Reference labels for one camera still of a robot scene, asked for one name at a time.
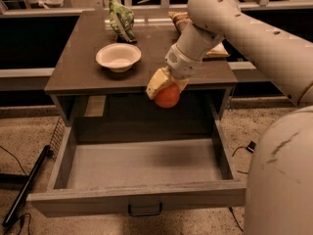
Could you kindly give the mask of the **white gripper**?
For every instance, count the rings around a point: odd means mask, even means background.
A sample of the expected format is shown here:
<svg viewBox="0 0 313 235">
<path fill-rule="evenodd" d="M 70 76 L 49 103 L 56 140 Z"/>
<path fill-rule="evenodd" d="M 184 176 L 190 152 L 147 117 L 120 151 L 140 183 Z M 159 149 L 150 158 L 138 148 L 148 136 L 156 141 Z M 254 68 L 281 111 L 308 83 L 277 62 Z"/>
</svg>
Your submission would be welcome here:
<svg viewBox="0 0 313 235">
<path fill-rule="evenodd" d="M 204 49 L 195 46 L 173 44 L 165 56 L 167 67 L 159 68 L 150 79 L 146 93 L 153 100 L 157 93 L 172 84 L 171 75 L 175 78 L 179 91 L 182 92 L 202 64 Z"/>
</svg>

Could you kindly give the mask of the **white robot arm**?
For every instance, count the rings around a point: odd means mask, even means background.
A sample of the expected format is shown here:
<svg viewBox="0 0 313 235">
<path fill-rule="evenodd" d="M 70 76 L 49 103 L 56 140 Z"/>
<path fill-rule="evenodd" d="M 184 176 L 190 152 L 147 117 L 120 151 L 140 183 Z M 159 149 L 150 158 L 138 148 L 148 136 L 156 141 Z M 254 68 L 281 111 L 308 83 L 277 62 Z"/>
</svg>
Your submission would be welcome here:
<svg viewBox="0 0 313 235">
<path fill-rule="evenodd" d="M 147 86 L 186 84 L 207 51 L 230 42 L 297 106 L 262 135 L 246 184 L 244 235 L 313 235 L 313 45 L 241 12 L 234 0 L 188 0 L 190 23 Z"/>
</svg>

